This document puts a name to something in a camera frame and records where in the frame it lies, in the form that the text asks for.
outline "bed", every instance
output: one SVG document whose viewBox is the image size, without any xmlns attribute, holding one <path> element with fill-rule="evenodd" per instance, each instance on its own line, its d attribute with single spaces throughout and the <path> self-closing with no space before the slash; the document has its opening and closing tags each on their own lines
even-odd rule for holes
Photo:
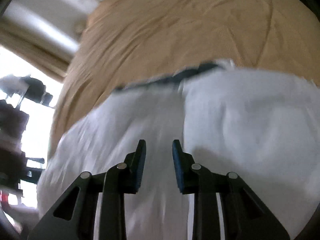
<svg viewBox="0 0 320 240">
<path fill-rule="evenodd" d="M 299 0 L 104 0 L 69 66 L 48 158 L 116 86 L 217 58 L 319 85 L 320 23 Z"/>
</svg>

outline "tan fabric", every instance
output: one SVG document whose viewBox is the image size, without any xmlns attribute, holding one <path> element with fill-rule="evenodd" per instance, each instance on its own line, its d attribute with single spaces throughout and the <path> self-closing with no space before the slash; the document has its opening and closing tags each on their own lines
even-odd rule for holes
<svg viewBox="0 0 320 240">
<path fill-rule="evenodd" d="M 2 21 L 0 23 L 0 45 L 17 54 L 49 77 L 63 82 L 69 63 L 26 40 L 20 33 L 19 28 Z"/>
<path fill-rule="evenodd" d="M 320 84 L 320 23 L 299 0 L 104 0 L 88 24 L 55 112 L 49 158 L 115 86 L 205 60 L 232 58 Z"/>
</svg>

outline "black bracket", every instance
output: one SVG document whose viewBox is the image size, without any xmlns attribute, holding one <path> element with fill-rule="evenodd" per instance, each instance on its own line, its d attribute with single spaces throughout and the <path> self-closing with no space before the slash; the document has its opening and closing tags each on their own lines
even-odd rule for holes
<svg viewBox="0 0 320 240">
<path fill-rule="evenodd" d="M 146 142 L 107 172 L 82 172 L 29 234 L 28 240 L 93 239 L 98 194 L 102 192 L 99 240 L 125 240 L 124 194 L 141 185 Z"/>
<path fill-rule="evenodd" d="M 236 174 L 212 173 L 172 144 L 177 184 L 182 194 L 195 194 L 193 240 L 290 240 L 268 207 Z"/>
</svg>

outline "ceiling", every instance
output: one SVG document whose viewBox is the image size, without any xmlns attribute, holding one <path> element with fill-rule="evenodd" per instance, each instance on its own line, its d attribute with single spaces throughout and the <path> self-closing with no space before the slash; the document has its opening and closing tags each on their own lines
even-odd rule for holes
<svg viewBox="0 0 320 240">
<path fill-rule="evenodd" d="M 12 0 L 4 19 L 37 38 L 52 52 L 70 60 L 79 47 L 75 26 L 84 24 L 101 0 Z"/>
</svg>

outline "window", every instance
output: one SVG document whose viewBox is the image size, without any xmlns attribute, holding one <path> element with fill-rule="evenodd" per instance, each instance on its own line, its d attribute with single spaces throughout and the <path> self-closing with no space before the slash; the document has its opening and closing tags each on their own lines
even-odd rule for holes
<svg viewBox="0 0 320 240">
<path fill-rule="evenodd" d="M 50 102 L 50 106 L 54 107 L 57 103 L 59 94 L 61 92 L 63 84 L 53 80 L 46 76 L 40 70 L 36 69 L 28 62 L 24 61 L 14 53 L 0 47 L 0 77 L 13 74 L 17 77 L 23 77 L 31 75 L 31 77 L 39 79 L 46 86 L 46 91 L 53 95 L 53 99 Z M 0 90 L 0 99 L 5 99 L 6 94 Z M 8 98 L 6 101 L 8 104 L 12 104 L 14 107 L 17 105 L 20 99 L 19 95 L 14 95 L 12 98 Z M 27 98 L 22 101 L 21 111 L 29 114 L 29 121 L 27 128 L 24 131 L 21 139 L 22 147 L 21 150 L 26 153 L 26 157 L 44 158 L 45 164 L 47 164 L 47 152 L 49 146 L 49 134 L 52 124 L 52 117 L 54 109 L 47 106 L 37 104 Z M 29 167 L 40 168 L 38 163 L 28 161 Z M 22 203 L 26 206 L 36 207 L 36 185 L 21 181 L 21 189 L 23 189 Z M 10 204 L 17 204 L 15 196 L 9 196 Z"/>
</svg>

